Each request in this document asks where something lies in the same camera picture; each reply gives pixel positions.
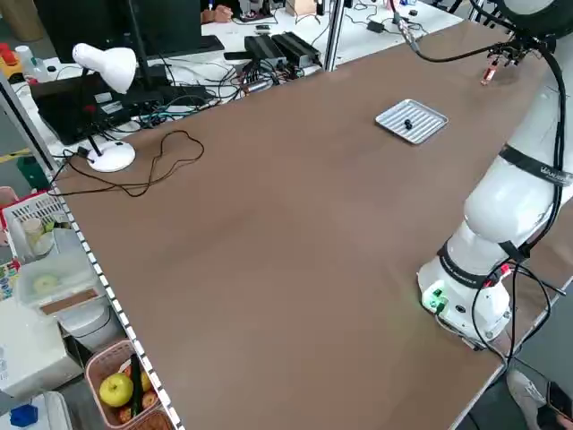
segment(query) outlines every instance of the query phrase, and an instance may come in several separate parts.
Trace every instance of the apple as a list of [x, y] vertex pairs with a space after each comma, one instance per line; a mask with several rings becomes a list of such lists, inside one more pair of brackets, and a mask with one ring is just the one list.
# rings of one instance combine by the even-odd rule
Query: apple
[[141, 399], [141, 405], [144, 409], [151, 408], [155, 404], [155, 400], [158, 399], [158, 395], [153, 390], [147, 391], [143, 394], [143, 399]]
[[[124, 374], [127, 375], [128, 378], [132, 378], [132, 367], [131, 365], [127, 366], [124, 370], [123, 370]], [[141, 371], [141, 388], [143, 389], [143, 392], [149, 391], [151, 390], [151, 381], [150, 381], [150, 377], [147, 375], [147, 372], [145, 372], [144, 370]]]
[[141, 387], [143, 392], [151, 390], [151, 381], [150, 377], [147, 375], [147, 372], [141, 372]]
[[133, 383], [126, 374], [112, 374], [99, 386], [99, 397], [113, 408], [123, 406], [132, 395]]
[[132, 378], [132, 365], [128, 365], [123, 372], [127, 375], [128, 378]]
[[132, 419], [132, 409], [129, 406], [119, 409], [117, 419], [119, 419], [119, 422], [122, 424], [128, 423], [130, 419]]

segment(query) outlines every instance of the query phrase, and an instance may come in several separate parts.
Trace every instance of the brown table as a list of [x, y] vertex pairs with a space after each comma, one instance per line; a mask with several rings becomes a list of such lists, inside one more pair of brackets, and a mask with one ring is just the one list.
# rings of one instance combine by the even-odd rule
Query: brown table
[[[450, 56], [499, 39], [463, 23], [421, 46]], [[484, 387], [497, 358], [437, 326], [415, 274], [458, 226], [545, 70], [528, 58], [483, 87], [486, 65], [392, 48], [130, 136], [135, 164], [106, 178], [144, 181], [170, 130], [206, 147], [141, 198], [66, 199], [187, 429], [444, 429]], [[374, 124], [405, 98], [448, 127], [412, 147]], [[158, 173], [198, 153], [168, 139]], [[559, 285], [573, 273], [572, 217], [533, 259]], [[543, 300], [526, 280], [519, 291], [523, 332]]]

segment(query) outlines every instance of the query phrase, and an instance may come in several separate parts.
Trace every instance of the lamp shade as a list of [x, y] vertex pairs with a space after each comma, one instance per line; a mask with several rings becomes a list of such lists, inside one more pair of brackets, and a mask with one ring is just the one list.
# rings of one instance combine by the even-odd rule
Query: lamp shade
[[73, 60], [80, 66], [98, 72], [109, 87], [125, 94], [135, 77], [137, 59], [128, 47], [113, 47], [102, 51], [85, 43], [73, 48]]

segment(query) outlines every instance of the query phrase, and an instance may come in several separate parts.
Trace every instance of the white basket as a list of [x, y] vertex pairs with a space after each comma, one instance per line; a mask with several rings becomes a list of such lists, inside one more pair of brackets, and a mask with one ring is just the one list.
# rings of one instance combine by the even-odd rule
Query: white basket
[[6, 232], [12, 255], [22, 263], [34, 260], [21, 224], [27, 219], [41, 219], [42, 224], [66, 219], [60, 202], [46, 192], [33, 194], [2, 209], [2, 229]]

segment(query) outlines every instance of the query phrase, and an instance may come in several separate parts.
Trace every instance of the metal tray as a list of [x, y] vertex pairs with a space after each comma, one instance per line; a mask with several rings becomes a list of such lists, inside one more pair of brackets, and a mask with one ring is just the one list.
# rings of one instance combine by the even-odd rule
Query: metal tray
[[[406, 129], [407, 119], [412, 123], [411, 130]], [[406, 99], [376, 116], [375, 121], [402, 139], [419, 145], [446, 125], [448, 118], [418, 101]]]

